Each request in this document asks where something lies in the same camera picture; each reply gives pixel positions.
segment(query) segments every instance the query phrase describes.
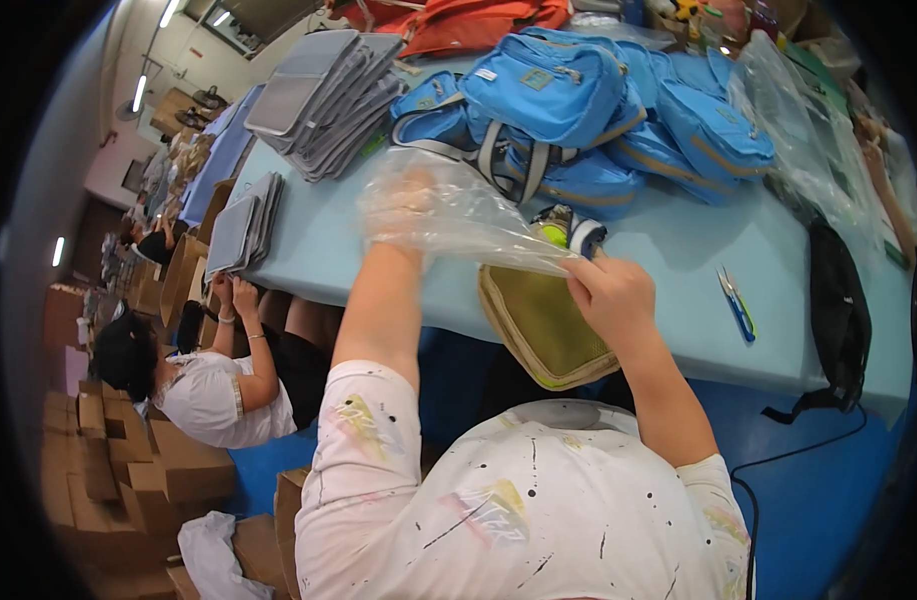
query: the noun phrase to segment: black cable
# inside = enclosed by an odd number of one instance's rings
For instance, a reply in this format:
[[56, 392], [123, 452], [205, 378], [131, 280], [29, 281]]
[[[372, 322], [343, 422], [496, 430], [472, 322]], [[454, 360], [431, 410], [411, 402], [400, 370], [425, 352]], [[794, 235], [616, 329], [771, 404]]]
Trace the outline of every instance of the black cable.
[[791, 450], [791, 451], [789, 451], [789, 452], [785, 452], [785, 453], [779, 454], [779, 455], [777, 455], [777, 456], [772, 456], [772, 457], [769, 457], [769, 458], [764, 458], [764, 459], [762, 459], [761, 461], [754, 461], [754, 462], [751, 462], [751, 463], [750, 463], [750, 462], [747, 462], [747, 463], [745, 463], [744, 465], [743, 465], [743, 464], [739, 464], [737, 467], [733, 468], [733, 469], [731, 470], [731, 472], [728, 474], [728, 476], [732, 479], [732, 481], [734, 481], [734, 482], [735, 482], [736, 484], [738, 484], [742, 489], [745, 490], [745, 493], [748, 494], [748, 499], [751, 500], [751, 502], [752, 502], [752, 532], [751, 532], [751, 544], [748, 546], [748, 567], [747, 567], [747, 570], [746, 570], [746, 571], [747, 571], [747, 578], [746, 578], [746, 580], [745, 580], [745, 600], [752, 600], [752, 577], [753, 577], [753, 575], [754, 575], [754, 573], [753, 573], [752, 571], [753, 571], [753, 569], [754, 569], [754, 567], [755, 567], [755, 541], [756, 541], [756, 539], [757, 539], [757, 537], [758, 537], [758, 516], [759, 516], [759, 510], [758, 510], [758, 499], [755, 498], [755, 493], [752, 491], [751, 486], [749, 486], [747, 483], [745, 483], [744, 480], [739, 479], [738, 477], [736, 477], [735, 474], [736, 474], [738, 471], [742, 470], [743, 468], [744, 468], [744, 469], [745, 469], [745, 468], [749, 468], [750, 466], [751, 466], [751, 467], [752, 467], [752, 466], [753, 466], [753, 467], [754, 467], [754, 466], [756, 467], [756, 466], [758, 466], [759, 464], [760, 464], [760, 465], [761, 465], [761, 464], [764, 465], [766, 462], [767, 462], [767, 463], [768, 463], [768, 462], [771, 463], [771, 462], [773, 462], [773, 461], [781, 460], [781, 459], [783, 459], [783, 458], [788, 458], [789, 456], [794, 456], [795, 454], [802, 454], [803, 452], [808, 452], [808, 451], [810, 451], [810, 450], [815, 450], [816, 448], [820, 449], [821, 447], [823, 447], [823, 446], [825, 446], [825, 445], [827, 446], [827, 445], [830, 444], [830, 443], [831, 443], [831, 444], [832, 444], [832, 443], [835, 443], [835, 442], [839, 441], [840, 439], [844, 440], [844, 439], [847, 438], [848, 436], [851, 436], [851, 435], [854, 435], [854, 434], [860, 432], [860, 431], [861, 431], [861, 428], [864, 427], [864, 426], [868, 423], [868, 414], [865, 413], [864, 407], [862, 407], [860, 404], [857, 404], [857, 406], [859, 407], [859, 411], [860, 411], [860, 413], [861, 413], [861, 425], [859, 425], [859, 426], [856, 427], [855, 429], [852, 429], [851, 431], [849, 431], [849, 432], [847, 432], [847, 433], [843, 433], [843, 434], [841, 434], [841, 435], [838, 435], [838, 436], [836, 436], [836, 437], [834, 437], [834, 438], [829, 438], [829, 439], [826, 439], [826, 440], [824, 440], [824, 441], [822, 441], [822, 442], [820, 441], [820, 442], [818, 442], [817, 444], [816, 444], [816, 443], [815, 443], [815, 444], [813, 443], [812, 445], [810, 445], [810, 446], [808, 445], [808, 446], [806, 446], [806, 447], [804, 447], [804, 448], [802, 448], [802, 449], [799, 448], [798, 450]]

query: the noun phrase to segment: fluorescent light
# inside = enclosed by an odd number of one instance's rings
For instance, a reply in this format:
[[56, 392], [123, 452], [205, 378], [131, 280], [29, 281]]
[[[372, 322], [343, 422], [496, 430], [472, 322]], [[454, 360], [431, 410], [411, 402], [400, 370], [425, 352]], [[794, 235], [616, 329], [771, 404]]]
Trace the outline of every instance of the fluorescent light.
[[65, 247], [65, 238], [60, 237], [58, 241], [55, 242], [55, 256], [51, 259], [51, 266], [57, 267], [58, 263], [62, 262], [62, 249]]
[[159, 27], [168, 27], [168, 23], [171, 21], [171, 16], [175, 14], [176, 9], [178, 8], [179, 0], [171, 0], [168, 3], [168, 6], [164, 9], [164, 14], [162, 15], [162, 22], [159, 23]]
[[148, 78], [142, 75], [139, 78], [139, 86], [135, 88], [135, 100], [132, 101], [132, 113], [137, 113], [141, 106], [141, 96], [145, 93], [145, 82]]

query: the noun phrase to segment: paint-splattered shirt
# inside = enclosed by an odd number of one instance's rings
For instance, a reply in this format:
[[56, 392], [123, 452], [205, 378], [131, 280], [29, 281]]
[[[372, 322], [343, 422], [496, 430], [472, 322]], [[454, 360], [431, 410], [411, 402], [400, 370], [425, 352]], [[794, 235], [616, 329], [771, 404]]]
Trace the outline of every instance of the paint-splattered shirt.
[[404, 378], [332, 369], [295, 517], [305, 600], [744, 597], [748, 534], [721, 456], [674, 469], [620, 409], [524, 404], [424, 483], [420, 451]]

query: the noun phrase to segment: red bag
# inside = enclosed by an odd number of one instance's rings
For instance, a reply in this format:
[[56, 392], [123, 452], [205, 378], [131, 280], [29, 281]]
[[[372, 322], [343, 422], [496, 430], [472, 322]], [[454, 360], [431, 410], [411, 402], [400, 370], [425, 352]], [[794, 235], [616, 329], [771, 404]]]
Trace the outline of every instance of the red bag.
[[[490, 50], [507, 33], [529, 25], [557, 29], [570, 16], [569, 0], [426, 0], [423, 11], [366, 2], [377, 32], [398, 33], [408, 42], [402, 57]], [[363, 22], [354, 0], [341, 10]]]

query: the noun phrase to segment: scissors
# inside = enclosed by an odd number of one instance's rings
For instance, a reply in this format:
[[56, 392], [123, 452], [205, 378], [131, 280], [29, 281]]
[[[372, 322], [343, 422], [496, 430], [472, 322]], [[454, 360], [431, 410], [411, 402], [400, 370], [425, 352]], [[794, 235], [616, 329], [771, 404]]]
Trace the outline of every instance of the scissors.
[[745, 342], [752, 343], [755, 341], [755, 324], [752, 322], [752, 316], [748, 313], [745, 301], [741, 299], [739, 286], [732, 278], [732, 274], [725, 268], [725, 265], [721, 265], [721, 270], [725, 271], [725, 275], [715, 270], [718, 275], [718, 283], [721, 284], [721, 291], [725, 293], [729, 305], [732, 306], [732, 312], [735, 313], [735, 319], [739, 322], [741, 335], [744, 336]]

